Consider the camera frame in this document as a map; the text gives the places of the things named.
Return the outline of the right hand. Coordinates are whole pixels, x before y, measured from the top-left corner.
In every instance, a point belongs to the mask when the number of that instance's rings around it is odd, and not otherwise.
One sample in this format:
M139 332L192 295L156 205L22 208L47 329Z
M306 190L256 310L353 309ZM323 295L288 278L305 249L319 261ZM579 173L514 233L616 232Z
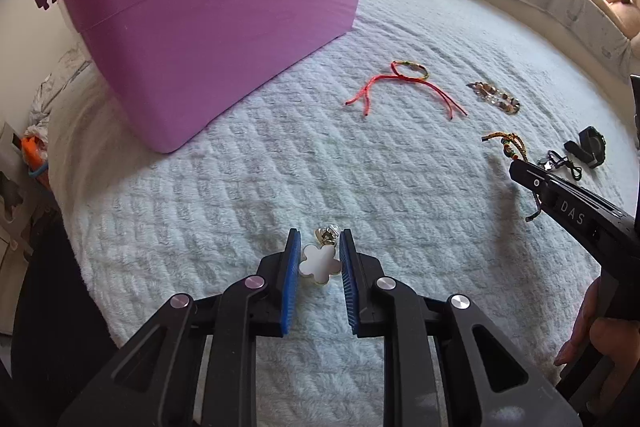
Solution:
M590 411L603 414L612 407L639 362L639 323L597 317L601 277L588 287L576 317L572 335L556 355L553 364L573 362L590 341L614 367L602 385L600 395L590 403Z

